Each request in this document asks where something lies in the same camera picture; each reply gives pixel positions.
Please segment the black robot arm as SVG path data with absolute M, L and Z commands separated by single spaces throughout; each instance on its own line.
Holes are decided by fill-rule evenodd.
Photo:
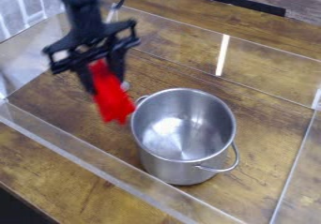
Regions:
M 75 72 L 91 95 L 98 93 L 89 65 L 104 58 L 119 81 L 124 80 L 124 57 L 140 44 L 135 32 L 136 20 L 104 22 L 100 0 L 61 0 L 69 21 L 69 32 L 43 49 L 53 75 Z

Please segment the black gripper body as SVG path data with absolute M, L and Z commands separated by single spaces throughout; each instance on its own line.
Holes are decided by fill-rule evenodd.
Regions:
M 88 31 L 71 29 L 64 37 L 43 49 L 49 58 L 49 70 L 59 74 L 67 70 L 75 71 L 77 65 L 106 58 L 110 48 L 123 48 L 126 51 L 140 44 L 135 32 L 136 20 L 99 23 L 94 35 Z

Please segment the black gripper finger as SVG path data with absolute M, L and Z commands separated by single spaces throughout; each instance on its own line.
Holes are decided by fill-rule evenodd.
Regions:
M 92 81 L 92 76 L 91 76 L 91 71 L 87 65 L 77 65 L 75 67 L 75 72 L 77 74 L 80 83 L 84 86 L 85 91 L 91 94 L 95 95 L 95 86 L 94 86 L 94 81 Z
M 126 75 L 126 50 L 123 48 L 110 48 L 107 61 L 110 71 L 116 76 L 119 82 L 124 81 Z

